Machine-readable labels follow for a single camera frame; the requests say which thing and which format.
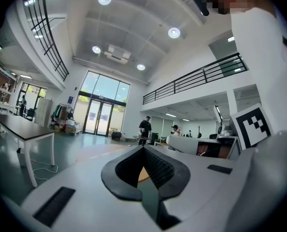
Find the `balcony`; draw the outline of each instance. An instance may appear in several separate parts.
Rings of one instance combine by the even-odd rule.
[[[65,20],[65,18],[49,18],[45,0],[23,0],[23,3],[30,29],[37,43],[41,45],[42,53],[49,59],[54,71],[65,81],[69,72],[60,57],[51,31],[55,25]]]
[[[247,70],[239,53],[230,55],[179,77],[145,95],[143,105]]]

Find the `person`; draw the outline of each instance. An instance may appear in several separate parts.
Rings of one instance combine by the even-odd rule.
[[[141,131],[141,137],[149,137],[149,135],[151,134],[152,127],[151,127],[151,124],[149,122],[150,119],[151,119],[151,117],[147,116],[145,118],[145,120],[143,120],[140,123],[139,128],[140,128],[140,131]],[[145,145],[146,142],[147,142],[147,140],[140,139],[139,140],[139,145]]]
[[[174,131],[174,133],[173,133],[174,136],[182,136],[181,130],[178,128],[177,125],[172,126],[172,128]]]
[[[26,102],[26,100],[25,100],[25,95],[23,95],[23,97],[22,97],[22,103],[21,103],[21,108],[20,108],[20,110],[19,110],[19,115],[20,115],[21,117],[23,117],[23,112],[24,112],[24,109],[25,109],[25,107],[26,107],[26,104],[27,104],[27,102]]]

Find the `green floor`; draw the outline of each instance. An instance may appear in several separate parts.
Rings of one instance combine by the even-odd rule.
[[[30,151],[30,158],[38,162],[50,163],[50,139],[44,138],[35,142]],[[64,132],[55,133],[54,155],[58,172],[76,163],[76,156],[80,150],[88,145],[99,144],[121,144],[136,145],[136,142],[117,142],[110,138],[78,134],[73,136]],[[17,143],[7,134],[0,135],[0,194],[6,195],[17,204],[21,204],[28,193],[33,189],[27,168],[21,168],[18,162]],[[55,167],[32,163],[32,168],[43,168],[55,170]],[[39,178],[52,178],[54,174],[47,171],[37,171]],[[44,180],[37,180],[38,185]]]

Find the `white table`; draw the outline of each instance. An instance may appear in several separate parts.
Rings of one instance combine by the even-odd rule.
[[[11,136],[23,142],[28,174],[32,185],[36,188],[37,182],[30,161],[30,145],[32,142],[51,137],[51,165],[54,166],[54,131],[15,115],[0,115],[0,125]]]

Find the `black rubber pad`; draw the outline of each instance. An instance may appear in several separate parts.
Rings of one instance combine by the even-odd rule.
[[[44,225],[51,227],[75,191],[71,188],[61,187],[33,217]]]
[[[211,169],[211,170],[214,170],[214,171],[217,171],[217,172],[221,172],[221,173],[224,173],[224,174],[230,174],[231,171],[232,171],[232,168],[226,168],[226,167],[221,167],[221,166],[217,166],[217,165],[210,165],[208,167],[208,169]]]

